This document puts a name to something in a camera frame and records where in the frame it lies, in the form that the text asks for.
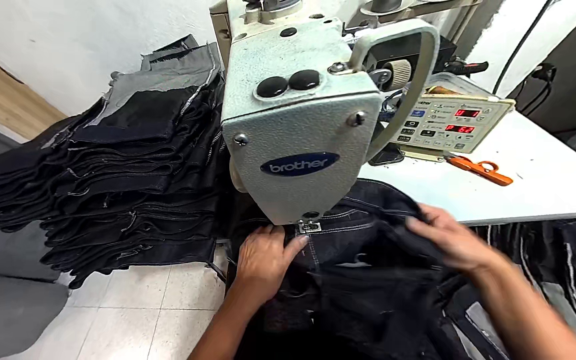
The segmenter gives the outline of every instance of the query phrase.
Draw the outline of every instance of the brother logo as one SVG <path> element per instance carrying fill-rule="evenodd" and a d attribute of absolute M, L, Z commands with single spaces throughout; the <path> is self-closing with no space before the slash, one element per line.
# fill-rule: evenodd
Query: brother logo
<path fill-rule="evenodd" d="M 300 176 L 325 169 L 337 160 L 339 155 L 332 152 L 311 152 L 270 160 L 260 168 L 271 175 Z"/>

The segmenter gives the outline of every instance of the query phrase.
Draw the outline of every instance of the white table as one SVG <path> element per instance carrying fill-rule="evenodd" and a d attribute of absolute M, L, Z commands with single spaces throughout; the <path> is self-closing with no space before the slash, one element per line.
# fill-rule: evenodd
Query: white table
<path fill-rule="evenodd" d="M 499 186 L 446 162 L 405 158 L 364 165 L 359 177 L 391 184 L 468 225 L 576 218 L 576 152 L 517 111 L 507 114 L 472 154 L 515 182 Z"/>

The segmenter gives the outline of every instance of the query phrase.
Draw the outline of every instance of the sewing machine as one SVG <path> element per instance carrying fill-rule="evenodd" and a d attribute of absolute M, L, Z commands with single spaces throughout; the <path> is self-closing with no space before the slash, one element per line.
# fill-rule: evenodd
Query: sewing machine
<path fill-rule="evenodd" d="M 435 66 L 439 34 L 405 20 L 373 29 L 351 49 L 344 23 L 314 0 L 227 0 L 222 14 L 231 37 L 222 49 L 222 123 L 233 183 L 274 224 L 316 226 L 404 124 Z M 371 141 L 383 76 L 371 77 L 364 61 L 373 46 L 412 34 L 421 34 L 421 48 L 408 93 Z"/>

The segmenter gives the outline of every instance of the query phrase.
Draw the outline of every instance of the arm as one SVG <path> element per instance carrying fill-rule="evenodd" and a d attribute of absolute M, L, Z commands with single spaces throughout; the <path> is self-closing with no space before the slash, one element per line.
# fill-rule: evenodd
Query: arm
<path fill-rule="evenodd" d="M 275 296 L 288 265 L 307 240 L 299 236 L 284 249 L 284 228 L 272 225 L 260 227 L 246 238 L 239 250 L 235 281 L 188 360 L 235 356 L 248 322 Z"/>
<path fill-rule="evenodd" d="M 408 228 L 434 241 L 445 252 L 446 264 L 464 272 L 475 283 L 513 358 L 576 359 L 576 335 L 510 260 L 444 210 L 422 204 L 420 207 L 431 225 L 409 218 Z"/>

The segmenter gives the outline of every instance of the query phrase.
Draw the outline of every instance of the red led display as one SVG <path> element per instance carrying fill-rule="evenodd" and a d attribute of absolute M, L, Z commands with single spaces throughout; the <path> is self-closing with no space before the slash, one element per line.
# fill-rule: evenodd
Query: red led display
<path fill-rule="evenodd" d="M 455 133 L 470 134 L 475 128 L 473 126 L 459 126 L 459 125 L 448 125 L 446 126 L 446 131 L 453 131 Z"/>
<path fill-rule="evenodd" d="M 476 117 L 477 115 L 479 115 L 481 111 L 479 110 L 464 110 L 464 109 L 459 109 L 457 110 L 457 112 L 454 114 L 454 116 L 463 116 L 463 117 Z"/>

